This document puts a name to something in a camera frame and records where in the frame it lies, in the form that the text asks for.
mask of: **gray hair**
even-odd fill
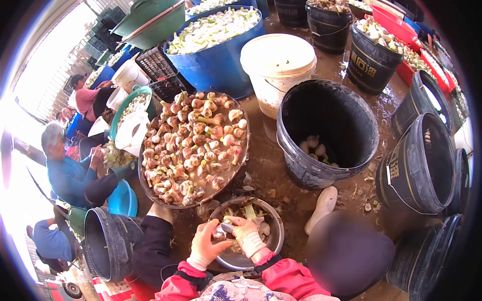
[[[51,121],[42,133],[42,149],[47,156],[47,149],[51,145],[56,145],[59,135],[64,133],[64,128],[58,121]]]

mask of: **red jacket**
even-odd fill
[[[265,264],[274,255],[275,252],[270,252],[256,265]],[[181,262],[178,270],[192,277],[206,277],[205,272],[196,270],[187,262]],[[290,294],[296,300],[316,294],[331,296],[316,283],[307,267],[298,264],[293,259],[280,260],[264,270],[262,277],[266,281],[265,286],[270,290]],[[187,280],[173,275],[166,279],[161,291],[156,293],[155,297],[155,300],[163,301],[191,300],[198,298],[199,293],[196,291],[196,287],[189,284]]]

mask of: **concrete floor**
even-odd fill
[[[265,19],[264,24],[267,33],[293,34],[311,43],[310,33],[307,29],[282,26],[273,7],[271,7],[270,16]],[[350,45],[349,40],[347,43],[348,51]],[[358,93],[375,114],[379,126],[380,143],[371,168],[376,167],[380,158],[396,145],[390,126],[390,115],[408,92],[409,87],[395,73],[382,94],[375,96],[366,94],[361,92],[348,79],[345,70],[339,68],[339,62],[348,61],[348,53],[333,55],[321,52],[316,48],[315,53],[318,63],[312,78],[329,79],[342,83]],[[239,189],[239,182],[244,178],[244,171],[247,171],[252,176],[253,186],[256,188],[250,195],[259,197],[274,207],[281,205],[282,214],[280,216],[285,228],[281,255],[284,258],[293,258],[298,262],[304,262],[304,249],[308,238],[304,232],[304,226],[315,209],[319,192],[303,190],[288,178],[283,165],[283,151],[276,142],[276,121],[266,117],[260,111],[256,96],[251,95],[241,101],[241,104],[249,116],[252,129],[249,161],[247,161],[243,171],[239,173],[238,183],[226,190],[218,200],[225,201],[232,196],[247,195],[248,193]],[[366,212],[363,208],[364,204],[370,202],[373,205],[373,201],[377,199],[374,182],[364,180],[368,176],[375,177],[374,171],[372,172],[367,168],[357,176],[334,183],[334,186],[338,189],[336,209],[352,210],[362,214],[378,231],[392,239],[395,239],[403,231],[419,228],[427,223],[427,219],[415,213],[388,212],[384,208],[378,213],[375,213],[374,210]],[[138,216],[145,216],[152,202],[144,195],[138,179],[131,180],[130,184],[137,193],[139,201]],[[174,259],[185,260],[189,256],[190,244],[196,227],[202,222],[195,209],[175,212],[174,243],[172,245],[172,257]],[[210,268],[225,271],[216,262]],[[407,293],[382,280],[354,300],[405,301],[408,299]]]

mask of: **blue shirt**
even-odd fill
[[[90,209],[85,202],[84,189],[89,182],[97,179],[97,174],[89,168],[89,164],[89,157],[80,162],[68,156],[61,161],[47,159],[47,176],[52,191],[72,206]]]
[[[67,236],[59,229],[50,230],[47,220],[35,224],[32,240],[39,254],[45,258],[73,260]]]

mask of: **wheel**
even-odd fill
[[[64,287],[65,293],[69,295],[69,297],[74,299],[80,299],[82,297],[82,292],[80,291],[80,288],[75,283],[64,282],[62,286]]]

